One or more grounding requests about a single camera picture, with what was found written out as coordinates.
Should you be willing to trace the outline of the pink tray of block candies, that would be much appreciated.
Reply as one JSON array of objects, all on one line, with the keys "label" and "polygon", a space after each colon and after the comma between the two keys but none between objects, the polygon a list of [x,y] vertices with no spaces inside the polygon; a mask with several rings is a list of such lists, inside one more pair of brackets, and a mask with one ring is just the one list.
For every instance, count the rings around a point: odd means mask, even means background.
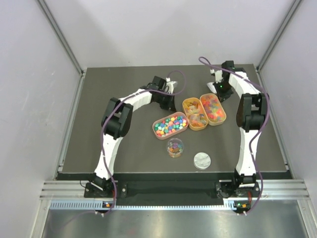
[{"label": "pink tray of block candies", "polygon": [[165,140],[187,129],[189,120],[182,112],[175,112],[155,121],[152,130],[159,140]]}]

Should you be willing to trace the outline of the orange tray of star candies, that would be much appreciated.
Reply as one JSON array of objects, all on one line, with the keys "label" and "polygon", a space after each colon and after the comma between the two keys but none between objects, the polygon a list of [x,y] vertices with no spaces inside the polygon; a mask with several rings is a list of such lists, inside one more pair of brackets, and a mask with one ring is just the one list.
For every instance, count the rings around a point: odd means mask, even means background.
[{"label": "orange tray of star candies", "polygon": [[209,125],[217,126],[224,123],[226,113],[216,94],[208,93],[200,97],[200,101],[209,120]]}]

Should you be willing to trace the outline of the yellow tray of popsicle candies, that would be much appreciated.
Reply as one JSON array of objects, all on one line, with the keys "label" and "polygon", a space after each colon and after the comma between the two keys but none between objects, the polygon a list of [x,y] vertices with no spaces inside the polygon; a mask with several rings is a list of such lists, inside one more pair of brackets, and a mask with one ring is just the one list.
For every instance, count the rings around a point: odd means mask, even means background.
[{"label": "yellow tray of popsicle candies", "polygon": [[203,130],[207,127],[209,120],[203,104],[198,98],[185,99],[182,108],[188,119],[189,127],[193,131]]}]

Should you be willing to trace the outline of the silver metal scoop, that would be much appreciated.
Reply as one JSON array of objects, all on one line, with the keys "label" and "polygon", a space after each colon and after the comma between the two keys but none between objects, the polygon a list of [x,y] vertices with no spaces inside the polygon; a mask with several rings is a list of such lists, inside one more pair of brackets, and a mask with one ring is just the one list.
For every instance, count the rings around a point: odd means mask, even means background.
[{"label": "silver metal scoop", "polygon": [[207,83],[207,87],[210,89],[211,93],[217,95],[217,91],[216,91],[214,82]]}]

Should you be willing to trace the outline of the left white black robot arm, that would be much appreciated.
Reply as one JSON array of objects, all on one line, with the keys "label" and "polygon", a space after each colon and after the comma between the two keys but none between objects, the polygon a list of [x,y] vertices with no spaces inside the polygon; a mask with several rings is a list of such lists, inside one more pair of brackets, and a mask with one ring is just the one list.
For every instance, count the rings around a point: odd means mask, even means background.
[{"label": "left white black robot arm", "polygon": [[85,197],[110,198],[116,195],[113,166],[119,145],[130,129],[133,112],[152,102],[167,111],[175,112],[174,89],[177,82],[170,77],[155,76],[149,84],[123,97],[111,98],[101,130],[101,154],[94,173],[86,184]]}]

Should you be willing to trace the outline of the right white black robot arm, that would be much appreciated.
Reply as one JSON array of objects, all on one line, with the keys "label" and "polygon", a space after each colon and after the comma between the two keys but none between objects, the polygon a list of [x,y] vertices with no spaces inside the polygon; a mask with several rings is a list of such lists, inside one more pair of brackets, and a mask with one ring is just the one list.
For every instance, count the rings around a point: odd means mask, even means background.
[{"label": "right white black robot arm", "polygon": [[223,102],[234,92],[240,101],[236,114],[236,124],[240,129],[240,152],[234,171],[234,180],[230,190],[237,196],[243,196],[257,186],[256,158],[258,139],[268,121],[268,95],[260,86],[253,84],[243,68],[227,60],[221,69],[215,71],[215,87],[218,99]]}]

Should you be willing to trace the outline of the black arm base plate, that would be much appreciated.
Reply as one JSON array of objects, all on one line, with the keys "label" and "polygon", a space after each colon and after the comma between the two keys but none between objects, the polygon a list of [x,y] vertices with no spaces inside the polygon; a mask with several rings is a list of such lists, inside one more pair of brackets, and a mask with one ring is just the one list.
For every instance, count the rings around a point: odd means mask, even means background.
[{"label": "black arm base plate", "polygon": [[231,181],[194,180],[194,181],[118,181],[115,185],[111,181],[89,182],[86,184],[84,196],[86,198],[117,198],[128,199],[137,195],[197,195],[207,198],[230,198],[257,196],[259,184],[252,187],[238,187]]}]

